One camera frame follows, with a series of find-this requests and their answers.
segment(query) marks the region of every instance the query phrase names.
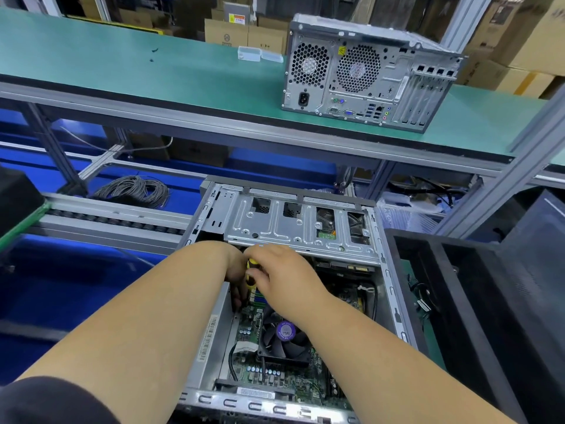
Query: motherboard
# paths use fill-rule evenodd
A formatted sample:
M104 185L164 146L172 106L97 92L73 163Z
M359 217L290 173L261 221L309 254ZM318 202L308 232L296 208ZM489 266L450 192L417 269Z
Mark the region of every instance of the motherboard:
M362 295L355 286L342 287L332 293L360 312L364 312ZM272 318L268 314L273 312L263 295L254 289L250 295L249 305L241 310L236 341L249 342L263 348L265 337L268 337L263 324L267 319ZM349 401L315 348L309 342L303 348L306 351L300 354L302 360L296 363L290 358L265 359L265 355L250 351L233 354L231 363L237 380L257 385L258 390L261 386L281 388L286 392L292 392L293 396L289 400L297 403L352 410Z

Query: workbench surface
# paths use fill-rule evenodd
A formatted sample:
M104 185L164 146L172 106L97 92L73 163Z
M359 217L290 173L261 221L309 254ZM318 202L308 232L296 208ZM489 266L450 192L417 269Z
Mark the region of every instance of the workbench surface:
M0 8L0 81L28 86L204 107L220 117L245 113L259 124L331 127L344 136L369 134L404 147L418 142L434 151L447 146L460 155L509 155L506 146L546 102L454 85L418 134L283 111L284 78L284 64L240 61L236 48ZM565 165L565 154L553 162Z

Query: barcode label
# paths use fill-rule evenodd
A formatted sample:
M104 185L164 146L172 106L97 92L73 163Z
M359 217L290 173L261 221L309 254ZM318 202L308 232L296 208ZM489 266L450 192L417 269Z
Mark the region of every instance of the barcode label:
M394 97L395 101L398 101L402 96L402 93L404 92L404 89L406 87L406 83L408 83L408 76L404 76L404 78L402 79L400 87L398 88L398 92L396 92L396 97Z
M237 393L244 396L253 396L254 398L263 398L274 400L275 393L272 391L254 390L253 388L237 387Z
M204 339L200 345L200 351L198 351L198 361L206 361L208 357L208 350L210 349L210 343L214 337L214 332L216 331L217 325L217 314L210 315L210 320L208 321L208 327L204 332Z

